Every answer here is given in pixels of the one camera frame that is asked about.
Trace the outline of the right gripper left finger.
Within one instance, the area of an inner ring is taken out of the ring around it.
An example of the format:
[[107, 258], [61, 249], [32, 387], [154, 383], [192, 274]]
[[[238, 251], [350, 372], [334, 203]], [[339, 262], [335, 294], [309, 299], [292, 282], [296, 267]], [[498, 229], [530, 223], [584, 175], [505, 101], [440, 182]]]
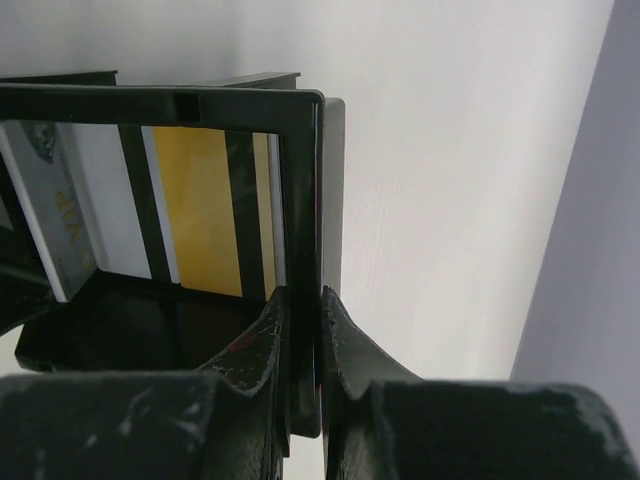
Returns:
[[289, 453], [289, 295], [193, 371], [10, 375], [5, 479], [278, 479]]

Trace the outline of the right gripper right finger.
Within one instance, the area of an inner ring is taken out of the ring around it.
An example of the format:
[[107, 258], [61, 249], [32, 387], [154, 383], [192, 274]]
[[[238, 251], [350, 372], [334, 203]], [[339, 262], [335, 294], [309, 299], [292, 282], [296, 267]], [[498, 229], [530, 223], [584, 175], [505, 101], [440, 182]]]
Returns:
[[635, 479], [606, 402], [578, 385], [425, 380], [321, 299], [329, 479]]

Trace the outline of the black plastic card box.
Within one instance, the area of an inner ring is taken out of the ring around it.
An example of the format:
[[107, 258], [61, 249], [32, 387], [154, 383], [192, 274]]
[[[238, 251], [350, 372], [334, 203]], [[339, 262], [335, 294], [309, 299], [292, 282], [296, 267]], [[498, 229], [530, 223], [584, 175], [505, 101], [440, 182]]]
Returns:
[[292, 431], [321, 430], [316, 358], [323, 272], [323, 169], [344, 144], [345, 105], [317, 89], [1, 82], [1, 117], [123, 126], [264, 131], [279, 137], [287, 285], [292, 295]]

